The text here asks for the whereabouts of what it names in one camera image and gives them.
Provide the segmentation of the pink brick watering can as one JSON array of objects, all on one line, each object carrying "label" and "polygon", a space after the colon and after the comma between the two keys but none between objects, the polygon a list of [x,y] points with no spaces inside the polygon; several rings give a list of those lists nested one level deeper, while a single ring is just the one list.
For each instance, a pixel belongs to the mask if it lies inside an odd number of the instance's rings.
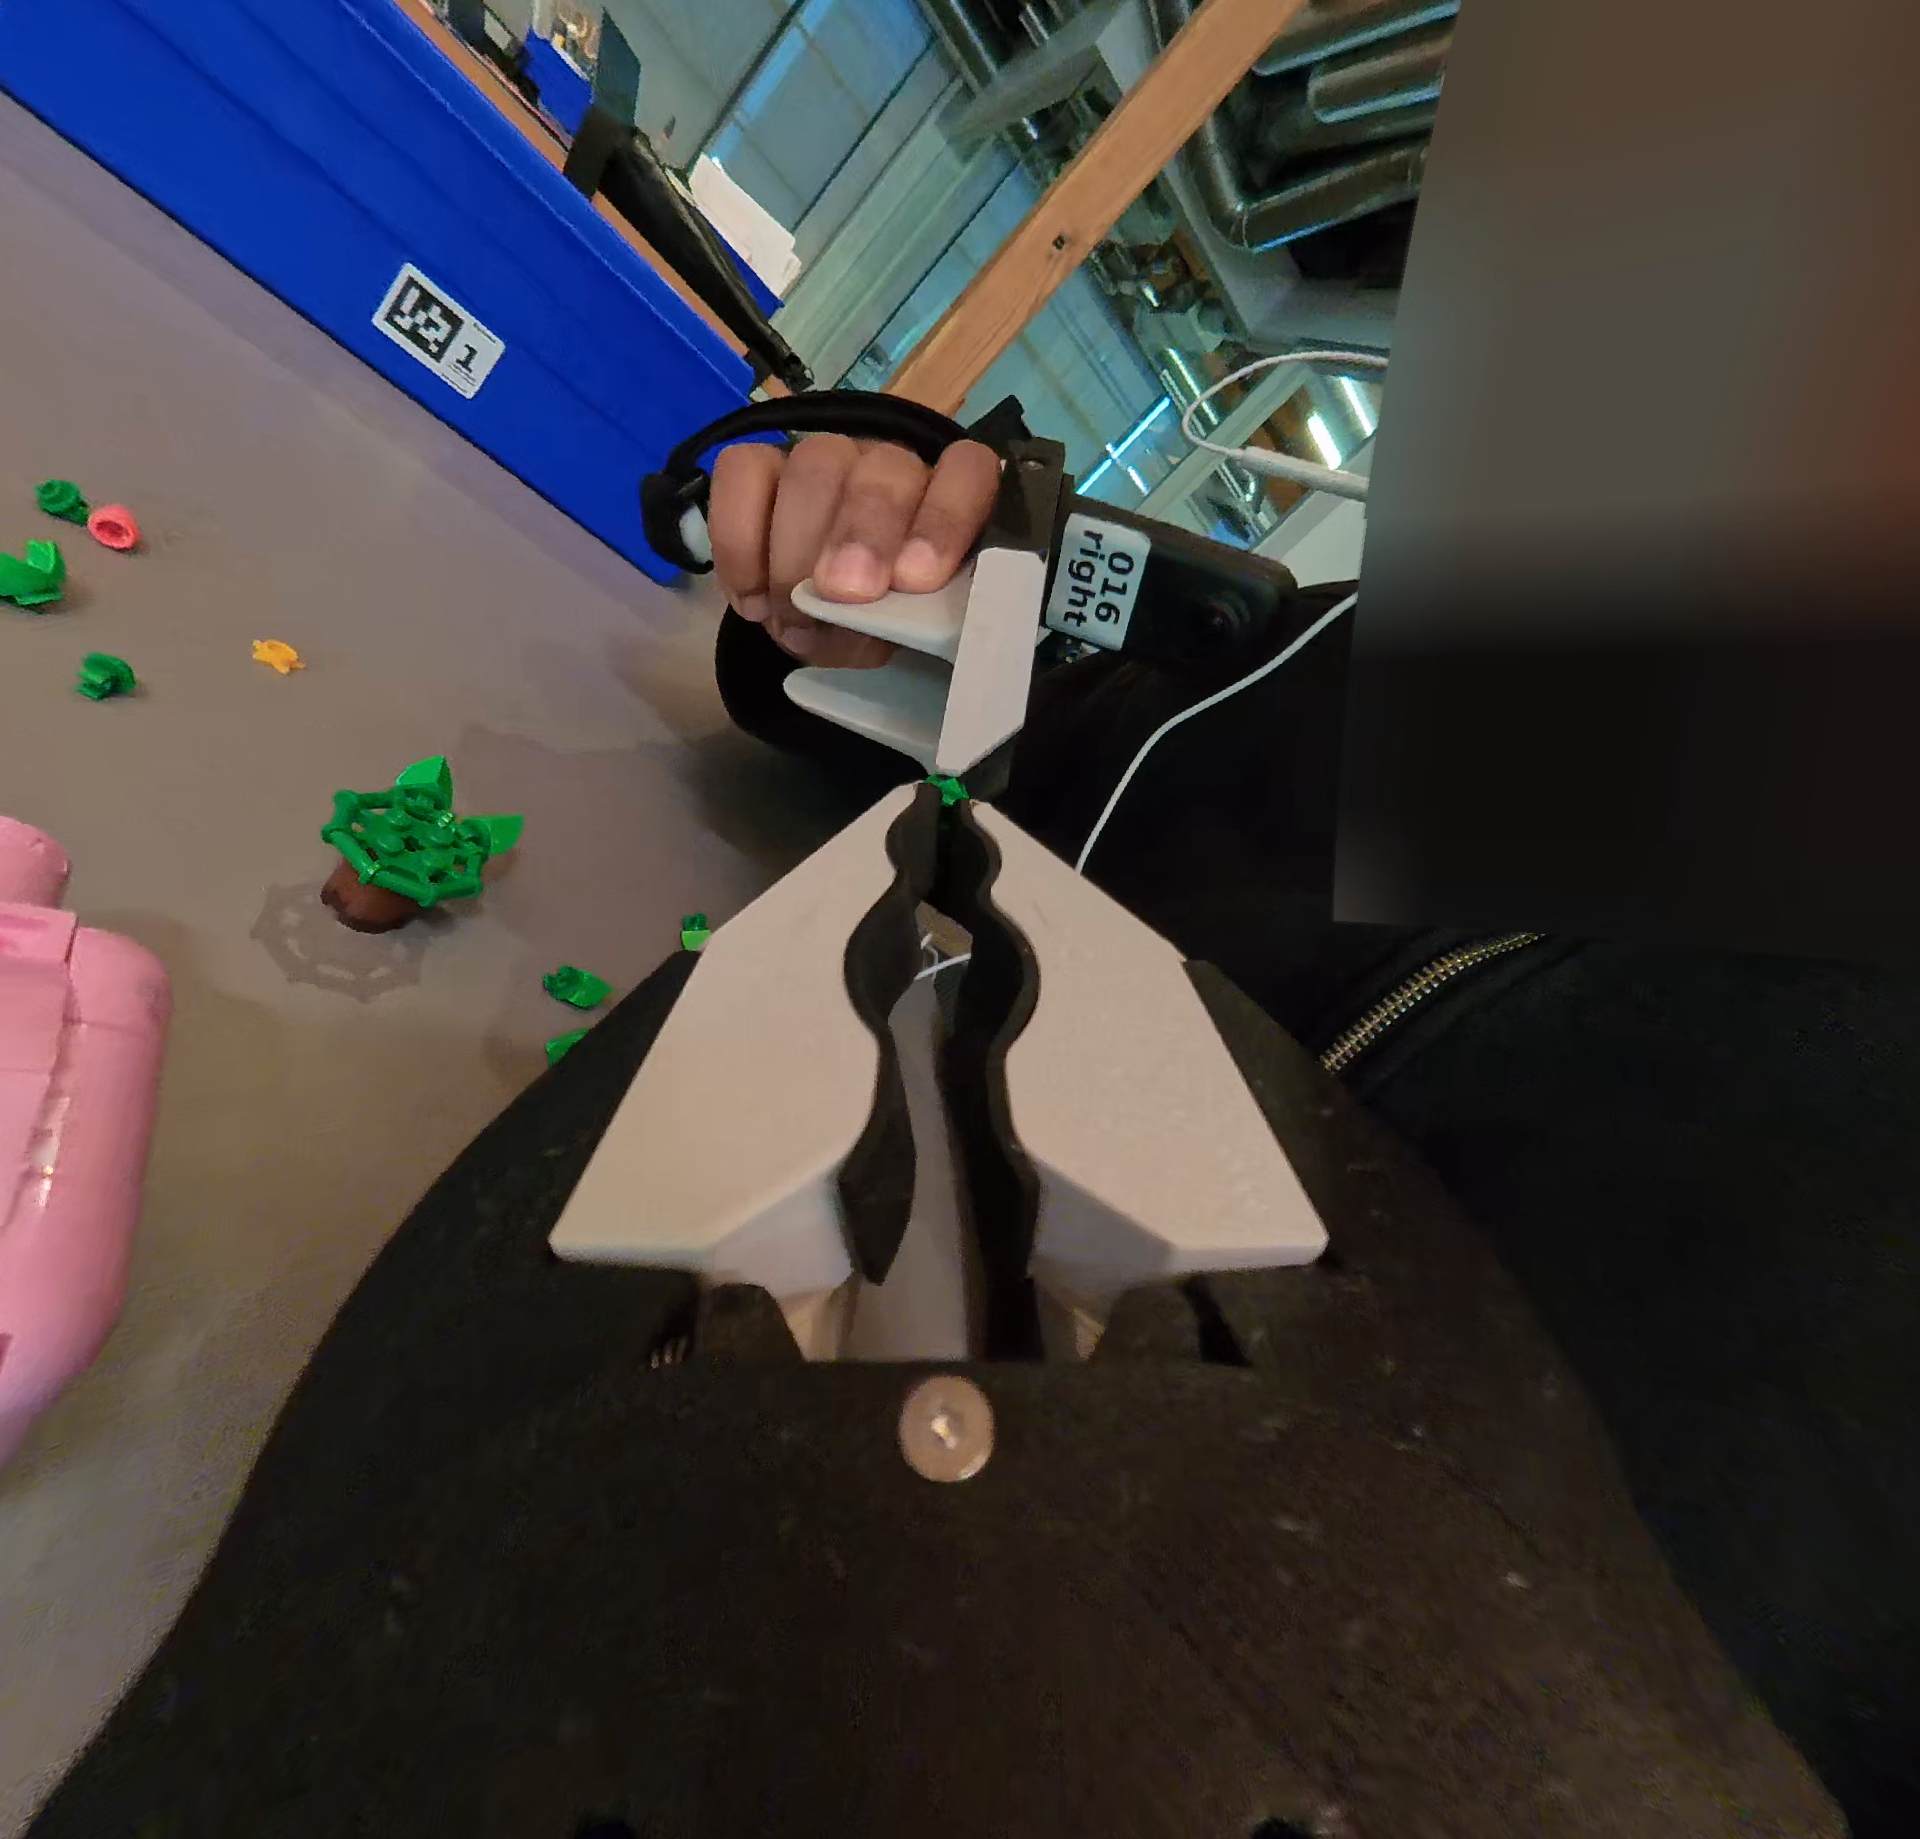
[{"label": "pink brick watering can", "polygon": [[69,910],[65,846],[2,819],[2,1464],[120,1320],[174,995]]}]

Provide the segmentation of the metal ventilation ducts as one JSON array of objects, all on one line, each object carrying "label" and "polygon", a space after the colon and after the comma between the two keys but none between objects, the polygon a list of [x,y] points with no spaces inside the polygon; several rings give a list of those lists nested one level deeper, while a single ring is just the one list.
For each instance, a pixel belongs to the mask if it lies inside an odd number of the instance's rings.
[{"label": "metal ventilation ducts", "polygon": [[[1053,177],[1131,86],[1099,52],[1139,23],[1145,60],[1206,0],[918,0],[962,80],[948,134]],[[1419,193],[1462,0],[1307,0],[1175,157],[1219,243],[1263,253]]]}]

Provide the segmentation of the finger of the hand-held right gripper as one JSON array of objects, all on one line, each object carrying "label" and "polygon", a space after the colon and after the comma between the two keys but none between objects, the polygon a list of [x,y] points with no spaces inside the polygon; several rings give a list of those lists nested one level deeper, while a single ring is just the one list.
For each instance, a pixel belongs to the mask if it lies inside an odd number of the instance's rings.
[{"label": "finger of the hand-held right gripper", "polygon": [[932,772],[968,777],[1023,729],[1045,599],[1045,558],[989,546],[974,558]]}]

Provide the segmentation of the white box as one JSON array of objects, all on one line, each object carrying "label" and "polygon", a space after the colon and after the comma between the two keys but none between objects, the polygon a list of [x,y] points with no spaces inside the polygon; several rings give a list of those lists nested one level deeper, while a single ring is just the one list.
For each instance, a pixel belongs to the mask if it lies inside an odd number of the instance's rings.
[{"label": "white box", "polygon": [[781,309],[804,269],[794,234],[708,153],[696,157],[689,174],[689,191],[738,266],[744,267],[761,309],[767,312]]}]

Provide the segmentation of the wooden beam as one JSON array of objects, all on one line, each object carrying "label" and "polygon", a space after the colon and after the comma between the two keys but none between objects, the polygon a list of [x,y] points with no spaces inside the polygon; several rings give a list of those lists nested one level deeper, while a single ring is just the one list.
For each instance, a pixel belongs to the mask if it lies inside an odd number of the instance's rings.
[{"label": "wooden beam", "polygon": [[904,355],[888,393],[958,416],[971,390],[1310,0],[1203,0],[1031,215]]}]

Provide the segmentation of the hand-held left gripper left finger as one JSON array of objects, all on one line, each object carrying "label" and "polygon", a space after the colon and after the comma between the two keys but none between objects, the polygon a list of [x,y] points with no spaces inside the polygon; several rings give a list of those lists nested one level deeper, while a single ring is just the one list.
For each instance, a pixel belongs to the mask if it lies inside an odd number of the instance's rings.
[{"label": "hand-held left gripper left finger", "polygon": [[898,876],[898,819],[936,805],[888,794],[709,936],[550,1227],[557,1257],[761,1286],[804,1357],[938,1352],[938,999],[916,906],[886,1001],[908,1221],[883,1282],[857,1275],[839,1191],[883,1064],[845,950]]}]

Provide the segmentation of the green web plant assembly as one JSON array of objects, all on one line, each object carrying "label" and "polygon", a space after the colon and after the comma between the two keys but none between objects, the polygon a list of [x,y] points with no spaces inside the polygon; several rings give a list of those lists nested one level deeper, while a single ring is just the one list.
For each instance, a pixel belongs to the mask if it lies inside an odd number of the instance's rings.
[{"label": "green web plant assembly", "polygon": [[331,797],[322,843],[334,865],[322,903],[348,929],[383,935],[428,912],[465,906],[483,897],[494,865],[515,853],[488,861],[473,854],[458,828],[463,816],[519,813],[461,811],[452,769],[452,808],[439,816],[419,816],[397,805],[395,777],[379,789],[344,787]]}]

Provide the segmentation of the person's right hand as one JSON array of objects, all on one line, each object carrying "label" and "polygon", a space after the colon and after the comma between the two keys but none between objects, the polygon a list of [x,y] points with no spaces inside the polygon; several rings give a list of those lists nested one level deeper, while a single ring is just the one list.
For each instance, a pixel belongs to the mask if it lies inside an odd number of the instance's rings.
[{"label": "person's right hand", "polygon": [[889,647],[798,611],[795,590],[812,582],[819,597],[845,605],[938,592],[989,525],[1000,472],[1000,457],[978,441],[945,448],[936,462],[825,433],[791,450],[721,448],[708,497],[713,576],[731,611],[786,655],[872,671]]}]

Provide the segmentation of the blue plastic bin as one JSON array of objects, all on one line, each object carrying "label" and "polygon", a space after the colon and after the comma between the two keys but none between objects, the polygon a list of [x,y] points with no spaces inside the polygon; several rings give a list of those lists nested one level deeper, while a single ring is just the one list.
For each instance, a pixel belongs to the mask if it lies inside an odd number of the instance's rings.
[{"label": "blue plastic bin", "polygon": [[392,0],[2,0],[4,91],[640,573],[751,364]]}]

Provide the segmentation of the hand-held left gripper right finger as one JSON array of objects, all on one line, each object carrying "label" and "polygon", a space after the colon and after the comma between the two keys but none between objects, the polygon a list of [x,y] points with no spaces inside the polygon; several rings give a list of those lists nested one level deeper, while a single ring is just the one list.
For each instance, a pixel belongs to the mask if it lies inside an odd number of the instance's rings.
[{"label": "hand-held left gripper right finger", "polygon": [[1126,1295],[1328,1232],[1178,947],[983,801],[930,903],[971,936],[941,1063],[985,1354],[1087,1357]]}]

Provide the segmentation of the person's black jacket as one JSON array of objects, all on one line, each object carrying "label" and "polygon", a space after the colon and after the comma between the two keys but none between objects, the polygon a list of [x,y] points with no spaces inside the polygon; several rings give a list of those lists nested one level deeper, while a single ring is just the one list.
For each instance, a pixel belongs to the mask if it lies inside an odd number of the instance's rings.
[{"label": "person's black jacket", "polygon": [[1349,925],[1330,883],[1142,910],[1098,886],[1339,1056],[1543,1314],[1853,1835],[1915,1835],[1915,963]]}]

